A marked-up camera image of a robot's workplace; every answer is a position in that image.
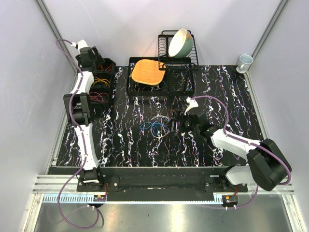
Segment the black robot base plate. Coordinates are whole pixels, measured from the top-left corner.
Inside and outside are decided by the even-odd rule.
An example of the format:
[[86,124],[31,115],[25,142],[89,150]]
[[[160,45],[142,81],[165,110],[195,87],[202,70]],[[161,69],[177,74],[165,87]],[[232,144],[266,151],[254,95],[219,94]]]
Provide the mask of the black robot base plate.
[[210,203],[215,193],[247,193],[224,179],[226,167],[101,168],[99,183],[78,181],[77,191],[102,194],[109,203]]

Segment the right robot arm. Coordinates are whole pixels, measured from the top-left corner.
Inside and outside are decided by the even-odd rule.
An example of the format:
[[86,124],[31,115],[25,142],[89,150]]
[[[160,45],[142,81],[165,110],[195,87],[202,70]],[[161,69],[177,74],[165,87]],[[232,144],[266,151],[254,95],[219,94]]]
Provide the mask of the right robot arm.
[[172,115],[171,128],[180,132],[193,132],[205,143],[231,152],[247,165],[228,167],[219,179],[223,191],[231,191],[236,185],[256,184],[263,190],[272,191],[277,185],[288,184],[292,167],[271,139],[252,140],[235,135],[211,124],[203,115],[176,111]]

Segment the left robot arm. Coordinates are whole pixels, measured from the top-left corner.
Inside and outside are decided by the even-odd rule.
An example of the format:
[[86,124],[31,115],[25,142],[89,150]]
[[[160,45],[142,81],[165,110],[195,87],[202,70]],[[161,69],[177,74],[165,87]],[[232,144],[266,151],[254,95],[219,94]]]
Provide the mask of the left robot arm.
[[82,165],[78,171],[79,181],[82,186],[88,185],[93,191],[100,191],[104,187],[104,179],[94,147],[94,110],[89,96],[96,73],[97,54],[86,44],[72,45],[79,52],[77,83],[69,94],[63,96],[63,101],[68,122],[74,127],[80,148]]

